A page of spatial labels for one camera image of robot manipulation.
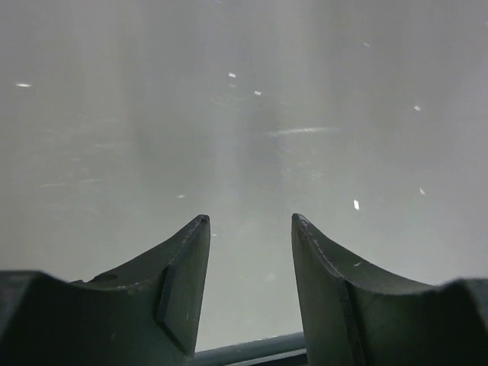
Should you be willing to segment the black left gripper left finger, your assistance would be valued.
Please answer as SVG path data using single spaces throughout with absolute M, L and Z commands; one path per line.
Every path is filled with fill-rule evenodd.
M 186 365 L 196 348 L 210 219 L 90 281 L 1 273 L 3 365 Z

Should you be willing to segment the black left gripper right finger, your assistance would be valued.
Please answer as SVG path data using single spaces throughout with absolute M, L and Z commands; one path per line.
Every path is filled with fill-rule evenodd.
M 384 270 L 292 216 L 311 365 L 485 365 L 487 281 L 432 286 Z

